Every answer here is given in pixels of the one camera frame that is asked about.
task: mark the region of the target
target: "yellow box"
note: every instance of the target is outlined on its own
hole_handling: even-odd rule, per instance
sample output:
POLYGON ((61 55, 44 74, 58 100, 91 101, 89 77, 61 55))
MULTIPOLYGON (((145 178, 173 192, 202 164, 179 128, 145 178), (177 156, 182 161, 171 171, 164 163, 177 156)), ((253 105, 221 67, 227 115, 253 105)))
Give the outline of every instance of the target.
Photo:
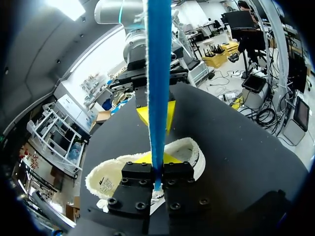
POLYGON ((227 57, 225 53, 217 54, 214 57, 202 57, 207 66, 211 66, 214 68, 219 68, 223 63, 227 61, 227 57))
POLYGON ((230 41, 227 45, 221 44, 221 47, 223 50, 229 51, 229 49, 231 49, 231 48, 238 47, 238 43, 230 41))

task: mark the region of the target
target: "white wall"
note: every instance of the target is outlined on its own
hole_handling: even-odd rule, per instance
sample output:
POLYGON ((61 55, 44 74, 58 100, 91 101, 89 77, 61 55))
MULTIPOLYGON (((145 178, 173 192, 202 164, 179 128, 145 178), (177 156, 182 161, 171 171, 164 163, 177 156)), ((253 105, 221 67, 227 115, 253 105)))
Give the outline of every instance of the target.
POLYGON ((121 63, 124 60, 125 39, 125 30, 121 28, 95 48, 76 67, 66 81, 61 82, 70 97, 74 98, 81 108, 84 108, 84 98, 87 93, 82 90, 80 84, 90 75, 100 73, 107 76, 109 70, 121 63))
POLYGON ((179 10, 179 19, 183 24, 191 24, 193 28, 204 25, 208 18, 200 5, 196 1, 186 1, 182 5, 175 7, 179 10))
POLYGON ((211 18, 212 21, 217 20, 222 25, 221 14, 226 13, 225 8, 221 2, 199 2, 200 7, 206 14, 207 18, 211 18))

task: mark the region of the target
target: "ceiling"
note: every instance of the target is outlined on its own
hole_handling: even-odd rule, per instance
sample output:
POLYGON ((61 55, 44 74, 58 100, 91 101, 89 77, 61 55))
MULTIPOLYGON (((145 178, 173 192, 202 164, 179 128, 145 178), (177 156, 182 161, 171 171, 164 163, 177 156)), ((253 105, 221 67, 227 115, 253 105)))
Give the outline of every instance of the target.
POLYGON ((45 0, 1 0, 0 131, 53 91, 74 61, 114 25, 94 20, 98 0, 80 0, 86 13, 72 21, 45 0))

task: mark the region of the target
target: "monitor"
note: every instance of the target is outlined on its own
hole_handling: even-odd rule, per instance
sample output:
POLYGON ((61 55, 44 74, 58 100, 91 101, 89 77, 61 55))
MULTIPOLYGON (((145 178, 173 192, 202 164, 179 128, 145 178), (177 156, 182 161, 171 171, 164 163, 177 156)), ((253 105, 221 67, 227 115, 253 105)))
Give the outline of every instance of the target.
POLYGON ((254 21, 248 11, 233 11, 224 14, 232 30, 255 29, 254 21))

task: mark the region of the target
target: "black surface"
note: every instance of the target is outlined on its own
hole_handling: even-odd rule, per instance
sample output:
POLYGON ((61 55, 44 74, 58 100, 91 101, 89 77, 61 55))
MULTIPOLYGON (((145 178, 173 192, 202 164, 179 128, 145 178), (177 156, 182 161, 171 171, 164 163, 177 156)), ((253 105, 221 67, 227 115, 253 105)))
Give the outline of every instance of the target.
POLYGON ((296 98, 294 121, 306 132, 309 128, 310 107, 300 98, 296 98))
POLYGON ((232 30, 255 29, 254 21, 249 11, 233 11, 225 13, 224 16, 232 30))
POLYGON ((260 93, 260 91, 265 86, 265 84, 266 84, 266 79, 256 76, 256 75, 250 75, 242 83, 242 87, 254 93, 260 93))
MULTIPOLYGON (((214 220, 238 213, 269 191, 283 190, 293 201, 307 176, 300 159, 279 140, 214 96, 178 83, 172 129, 166 143, 191 137, 206 158, 200 181, 211 189, 214 220)), ((98 197, 85 187, 85 177, 102 161, 150 150, 148 128, 130 100, 92 136, 81 181, 81 216, 96 207, 98 197)), ((166 233, 168 216, 161 206, 151 216, 149 233, 166 233)))

